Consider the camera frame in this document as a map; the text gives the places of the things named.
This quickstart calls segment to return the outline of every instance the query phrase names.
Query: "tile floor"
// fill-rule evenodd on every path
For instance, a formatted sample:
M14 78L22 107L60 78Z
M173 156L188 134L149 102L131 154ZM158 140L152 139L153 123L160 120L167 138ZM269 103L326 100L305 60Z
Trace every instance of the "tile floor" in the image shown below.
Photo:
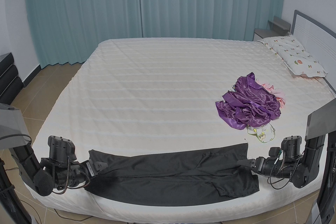
M29 83L29 85L22 89L19 95L15 98L12 105L19 108L24 117L24 121L27 125L32 140L36 138L41 126L55 104L58 96L62 90L66 87L72 77L76 74L81 64L74 65L53 65L47 66L41 70L38 75ZM6 163L5 168L16 167L14 160L8 150L0 151L0 156ZM38 212L41 218L41 224L75 224L78 222L72 220L65 220L56 215L52 208L47 208L41 204L38 200L35 200L28 189L23 184L21 177L17 170L8 171L8 177L12 184L15 186L15 191L19 198L28 204L32 205ZM318 192L311 193L310 195L303 197L295 202L292 202L284 207L276 210L262 213L257 216L223 221L223 224L290 224L297 222L303 224L308 216L310 208L314 199L317 198ZM27 204L23 203L24 207L29 213L33 214L37 220L39 218L35 211ZM69 212L59 211L62 216L81 220L85 218L84 215L78 215ZM2 207L0 207L0 216L3 224L12 224L11 219L4 214ZM100 218L90 218L81 223L85 224L123 224L124 222L110 221ZM330 224L336 224L336 216L332 219Z

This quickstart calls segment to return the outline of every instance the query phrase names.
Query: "white headboard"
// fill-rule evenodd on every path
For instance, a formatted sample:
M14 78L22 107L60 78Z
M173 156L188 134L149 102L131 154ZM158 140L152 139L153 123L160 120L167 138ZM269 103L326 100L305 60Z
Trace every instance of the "white headboard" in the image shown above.
M328 72L325 80L335 92L336 33L298 10L294 12L291 33Z

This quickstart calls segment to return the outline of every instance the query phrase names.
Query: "gray headboard frame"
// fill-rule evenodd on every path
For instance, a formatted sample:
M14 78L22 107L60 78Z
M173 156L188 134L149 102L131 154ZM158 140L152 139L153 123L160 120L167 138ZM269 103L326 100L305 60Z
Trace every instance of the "gray headboard frame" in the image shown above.
M325 32L327 32L328 34L330 34L332 37L334 37L336 39L336 33L333 32L332 30L330 30L328 27L324 26L323 24L321 24L320 22L318 22L317 20L314 20L313 18L311 18L310 16L307 16L306 14L295 10L294 11L294 17L293 17L293 23L292 23L292 29L291 29L291 33L294 33L294 29L295 29L295 22L296 22L296 16L299 15L303 18L305 18L306 20L309 20L310 22L312 22L313 24L315 24L316 26L318 26L319 28L321 28L322 30L324 30ZM324 78L324 80L326 81L326 83L329 85L329 87L333 90L333 92L336 93L336 90L330 85L330 83L328 82L328 80L326 78Z

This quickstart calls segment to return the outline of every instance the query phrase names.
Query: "bed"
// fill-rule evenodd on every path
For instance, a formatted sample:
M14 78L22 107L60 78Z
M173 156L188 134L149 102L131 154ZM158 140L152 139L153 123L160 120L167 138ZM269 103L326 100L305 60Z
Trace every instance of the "bed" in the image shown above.
M297 11L292 33L323 63L329 72L327 81L292 75L260 42L199 38L104 41L62 91L36 137L35 154L38 159L47 157L47 139L56 135L74 142L80 162L89 158L91 149L135 156L246 142L249 158L267 156L269 148L280 146L284 137L305 137L308 114L335 97L336 34ZM250 72L281 87L287 97L281 117L272 121L276 137L265 144L246 130L229 127L215 106L239 76ZM217 222L276 209L319 189L325 158L326 151L317 179L302 189L288 184L274 190L259 176L259 192L215 204L133 205L94 196L84 189L47 197L32 191L32 195L52 208L111 220Z

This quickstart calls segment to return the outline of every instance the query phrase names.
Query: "black pants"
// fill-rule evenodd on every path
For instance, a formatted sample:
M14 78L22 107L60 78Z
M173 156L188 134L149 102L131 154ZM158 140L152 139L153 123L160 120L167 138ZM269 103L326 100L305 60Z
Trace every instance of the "black pants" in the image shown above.
M114 201L152 206L212 204L259 191L258 176L237 161L248 144L194 151L116 156L91 150L90 159L108 168L87 191Z

